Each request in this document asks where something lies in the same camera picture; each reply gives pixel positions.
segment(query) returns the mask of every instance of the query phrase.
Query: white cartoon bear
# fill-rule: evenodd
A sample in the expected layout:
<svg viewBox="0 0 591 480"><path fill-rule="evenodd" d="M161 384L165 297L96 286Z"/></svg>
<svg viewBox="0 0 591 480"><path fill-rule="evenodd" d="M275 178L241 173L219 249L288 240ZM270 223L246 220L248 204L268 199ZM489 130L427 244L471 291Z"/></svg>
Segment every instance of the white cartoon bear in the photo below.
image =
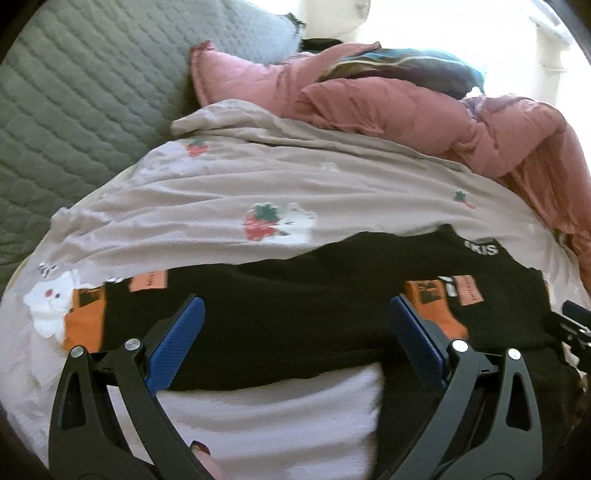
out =
<svg viewBox="0 0 591 480"><path fill-rule="evenodd" d="M276 245L309 244L312 228L316 226L318 216L307 212L298 203L290 203L280 209L279 221L273 226L275 235L264 237L261 242Z"/></svg>
<svg viewBox="0 0 591 480"><path fill-rule="evenodd" d="M43 338L55 336L63 343L64 317L72 308L72 291L76 288L92 286L80 284L78 270L72 270L55 280L39 282L23 297L33 317L33 326Z"/></svg>

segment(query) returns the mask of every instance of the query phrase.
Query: black garment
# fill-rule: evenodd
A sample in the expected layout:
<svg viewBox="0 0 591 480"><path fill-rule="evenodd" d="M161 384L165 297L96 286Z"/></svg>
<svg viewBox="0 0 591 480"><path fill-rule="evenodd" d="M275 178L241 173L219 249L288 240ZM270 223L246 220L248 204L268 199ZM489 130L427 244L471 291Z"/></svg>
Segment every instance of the black garment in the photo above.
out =
<svg viewBox="0 0 591 480"><path fill-rule="evenodd" d="M473 276L484 301L450 302L454 316L476 350L523 351L536 394L543 395L542 416L558 423L562 435L577 374L561 363L560 345L544 331L550 306L541 273L496 241L468 242L450 225L418 236L359 233L289 260L175 268L162 290L130 293L129 280L106 284L103 348L143 337L194 293L205 302L206 320L172 390L234 390L382 362L378 472L400 454L434 401L395 340L388 304L406 281L441 275Z"/></svg>
<svg viewBox="0 0 591 480"><path fill-rule="evenodd" d="M336 38L307 38L301 41L300 51L318 53L327 48L341 45L343 42Z"/></svg>

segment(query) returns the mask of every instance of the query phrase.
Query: striped cloth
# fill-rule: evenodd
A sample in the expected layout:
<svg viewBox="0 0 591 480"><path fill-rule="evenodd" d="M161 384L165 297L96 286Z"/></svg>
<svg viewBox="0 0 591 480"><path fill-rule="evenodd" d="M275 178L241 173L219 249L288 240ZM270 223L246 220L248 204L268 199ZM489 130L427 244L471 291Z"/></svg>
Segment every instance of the striped cloth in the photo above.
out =
<svg viewBox="0 0 591 480"><path fill-rule="evenodd" d="M484 93L483 73L442 50L380 48L363 55L340 59L319 81L360 77L407 80L458 100L464 98L474 87Z"/></svg>

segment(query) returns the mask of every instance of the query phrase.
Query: quilted pattern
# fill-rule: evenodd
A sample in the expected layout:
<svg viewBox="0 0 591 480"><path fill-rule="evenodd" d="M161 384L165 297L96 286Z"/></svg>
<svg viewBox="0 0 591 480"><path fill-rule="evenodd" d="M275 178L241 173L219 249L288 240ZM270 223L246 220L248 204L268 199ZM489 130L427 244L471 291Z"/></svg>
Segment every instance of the quilted pattern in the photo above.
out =
<svg viewBox="0 0 591 480"><path fill-rule="evenodd" d="M0 294L69 207L197 108L190 48L277 63L294 23L243 0L48 0L0 65Z"/></svg>

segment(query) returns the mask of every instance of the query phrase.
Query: pink pillow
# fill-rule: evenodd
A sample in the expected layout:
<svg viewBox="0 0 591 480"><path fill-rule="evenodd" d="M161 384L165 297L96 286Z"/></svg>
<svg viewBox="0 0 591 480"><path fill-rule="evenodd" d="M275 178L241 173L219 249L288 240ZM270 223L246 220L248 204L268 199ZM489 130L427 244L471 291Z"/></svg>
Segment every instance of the pink pillow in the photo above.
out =
<svg viewBox="0 0 591 480"><path fill-rule="evenodd" d="M191 75L201 106L230 98L246 100L282 116L302 88L343 57L381 48L379 43L343 43L316 55L262 65L217 51L210 40L193 47Z"/></svg>
<svg viewBox="0 0 591 480"><path fill-rule="evenodd" d="M313 83L285 118L318 128L369 135L441 155L470 128L462 103L404 80L365 77Z"/></svg>

